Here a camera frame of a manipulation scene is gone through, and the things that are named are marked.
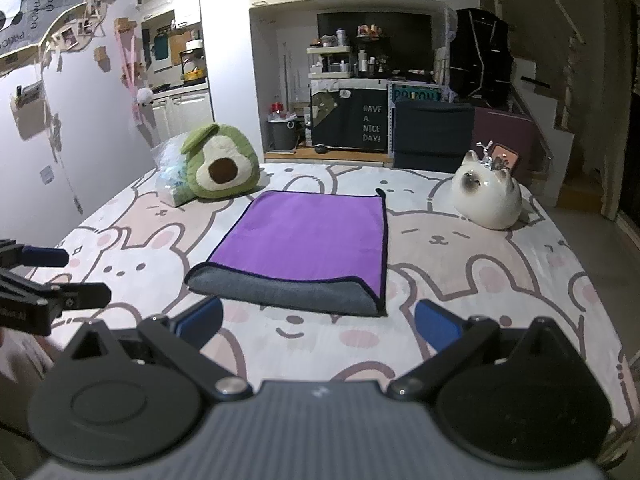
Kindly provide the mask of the purple and grey towel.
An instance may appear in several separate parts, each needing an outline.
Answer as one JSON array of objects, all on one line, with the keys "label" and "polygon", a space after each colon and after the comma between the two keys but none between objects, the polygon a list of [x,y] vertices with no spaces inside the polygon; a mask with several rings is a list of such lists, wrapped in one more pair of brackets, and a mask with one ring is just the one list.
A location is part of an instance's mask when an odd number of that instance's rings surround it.
[{"label": "purple and grey towel", "polygon": [[260,306],[386,316],[386,195],[266,191],[184,281]]}]

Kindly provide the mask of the clear plastic bag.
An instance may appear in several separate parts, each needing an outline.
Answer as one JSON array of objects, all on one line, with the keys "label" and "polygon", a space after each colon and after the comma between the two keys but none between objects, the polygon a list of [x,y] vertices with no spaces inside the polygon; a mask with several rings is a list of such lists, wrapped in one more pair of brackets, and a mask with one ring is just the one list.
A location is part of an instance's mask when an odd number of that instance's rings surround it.
[{"label": "clear plastic bag", "polygon": [[156,179],[158,198],[162,203],[174,208],[189,203],[195,198],[186,177],[186,156],[181,153],[187,137],[187,133],[181,133],[152,148],[152,156],[158,172]]}]

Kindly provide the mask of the green avocado plush toy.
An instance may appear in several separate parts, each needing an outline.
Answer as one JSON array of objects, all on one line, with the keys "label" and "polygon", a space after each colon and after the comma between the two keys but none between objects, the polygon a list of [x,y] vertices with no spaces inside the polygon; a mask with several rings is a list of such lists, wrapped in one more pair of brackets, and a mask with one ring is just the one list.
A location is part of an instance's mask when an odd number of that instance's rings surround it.
[{"label": "green avocado plush toy", "polygon": [[257,154],[238,128],[214,122],[193,130],[181,154],[186,158],[186,183],[196,198],[222,200],[258,185]]}]

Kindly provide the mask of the white kitchen cabinets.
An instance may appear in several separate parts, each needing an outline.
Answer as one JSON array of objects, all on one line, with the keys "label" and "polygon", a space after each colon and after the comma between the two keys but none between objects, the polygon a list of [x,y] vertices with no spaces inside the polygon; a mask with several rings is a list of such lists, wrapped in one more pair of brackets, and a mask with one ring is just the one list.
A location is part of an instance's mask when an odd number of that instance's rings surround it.
[{"label": "white kitchen cabinets", "polygon": [[212,101],[206,84],[157,93],[151,107],[160,142],[214,121]]}]

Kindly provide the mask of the white ceramic cat figurine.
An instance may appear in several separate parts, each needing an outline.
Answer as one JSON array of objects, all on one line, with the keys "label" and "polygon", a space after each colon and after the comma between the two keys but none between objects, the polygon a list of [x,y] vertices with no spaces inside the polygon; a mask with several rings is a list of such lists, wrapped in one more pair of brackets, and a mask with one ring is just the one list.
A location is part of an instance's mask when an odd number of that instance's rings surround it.
[{"label": "white ceramic cat figurine", "polygon": [[469,150],[451,181],[451,200],[463,217],[485,229],[512,228],[522,212],[522,192],[512,177],[512,162],[518,154],[501,144],[477,142],[479,158]]}]

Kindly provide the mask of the maroon box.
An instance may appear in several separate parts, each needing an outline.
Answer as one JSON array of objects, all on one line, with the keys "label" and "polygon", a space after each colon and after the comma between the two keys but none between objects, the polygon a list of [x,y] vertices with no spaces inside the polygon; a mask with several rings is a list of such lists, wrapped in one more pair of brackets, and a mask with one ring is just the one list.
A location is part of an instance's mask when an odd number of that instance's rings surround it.
[{"label": "maroon box", "polygon": [[492,108],[477,107],[471,148],[476,151],[479,158],[483,158],[483,149],[477,146],[477,143],[486,145],[492,141],[495,145],[500,144],[518,154],[513,175],[518,180],[523,180],[528,173],[536,133],[535,124],[528,117]]}]

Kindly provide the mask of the panda poster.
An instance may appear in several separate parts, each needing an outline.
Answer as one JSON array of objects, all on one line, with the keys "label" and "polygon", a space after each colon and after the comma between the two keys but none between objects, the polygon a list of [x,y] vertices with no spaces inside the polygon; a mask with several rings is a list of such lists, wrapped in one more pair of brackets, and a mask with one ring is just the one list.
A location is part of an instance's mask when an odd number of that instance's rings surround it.
[{"label": "panda poster", "polygon": [[38,47],[51,27],[86,0],[0,0],[1,56]]}]

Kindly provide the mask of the grey trash bin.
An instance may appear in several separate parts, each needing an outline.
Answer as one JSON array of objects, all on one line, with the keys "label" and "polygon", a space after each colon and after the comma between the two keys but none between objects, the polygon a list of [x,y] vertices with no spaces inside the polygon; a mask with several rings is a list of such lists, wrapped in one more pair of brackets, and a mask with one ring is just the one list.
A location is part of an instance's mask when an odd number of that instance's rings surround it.
[{"label": "grey trash bin", "polygon": [[298,120],[296,114],[268,117],[268,131],[273,151],[293,151],[298,144]]}]

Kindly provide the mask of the white drawer platform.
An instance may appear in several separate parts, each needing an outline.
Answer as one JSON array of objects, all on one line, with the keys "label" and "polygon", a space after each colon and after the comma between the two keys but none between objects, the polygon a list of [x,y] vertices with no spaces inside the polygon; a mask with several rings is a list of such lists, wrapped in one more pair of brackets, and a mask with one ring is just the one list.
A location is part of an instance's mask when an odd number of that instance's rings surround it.
[{"label": "white drawer platform", "polygon": [[304,160],[305,162],[356,162],[356,164],[392,166],[393,157],[386,153],[369,153],[352,150],[329,150],[317,153],[314,148],[303,146],[294,151],[271,151],[264,155],[266,162],[284,162],[285,160]]}]

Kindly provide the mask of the black have a nice day cabinet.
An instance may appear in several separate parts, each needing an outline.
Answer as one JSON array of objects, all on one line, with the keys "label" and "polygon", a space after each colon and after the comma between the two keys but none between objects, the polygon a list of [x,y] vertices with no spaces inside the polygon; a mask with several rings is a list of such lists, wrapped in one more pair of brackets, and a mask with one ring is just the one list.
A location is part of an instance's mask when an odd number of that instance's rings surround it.
[{"label": "black have a nice day cabinet", "polygon": [[387,152],[388,91],[372,81],[313,80],[310,131],[314,145],[363,152]]}]

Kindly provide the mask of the black hanging jacket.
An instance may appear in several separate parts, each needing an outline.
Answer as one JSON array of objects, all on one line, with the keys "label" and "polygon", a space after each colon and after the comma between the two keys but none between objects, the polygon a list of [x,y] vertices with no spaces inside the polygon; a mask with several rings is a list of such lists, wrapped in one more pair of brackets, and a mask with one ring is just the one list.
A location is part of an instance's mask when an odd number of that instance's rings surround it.
[{"label": "black hanging jacket", "polygon": [[450,42],[449,85],[458,98],[506,110],[512,66],[509,25],[486,10],[457,10],[457,30]]}]

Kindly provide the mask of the white two-tier shelf rack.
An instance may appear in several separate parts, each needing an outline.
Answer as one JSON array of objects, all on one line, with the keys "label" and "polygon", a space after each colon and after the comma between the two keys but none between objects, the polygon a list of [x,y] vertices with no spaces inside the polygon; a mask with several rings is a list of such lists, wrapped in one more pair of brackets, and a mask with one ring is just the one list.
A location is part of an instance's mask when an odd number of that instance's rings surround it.
[{"label": "white two-tier shelf rack", "polygon": [[311,80],[348,79],[352,76],[349,47],[309,47],[306,49]]}]

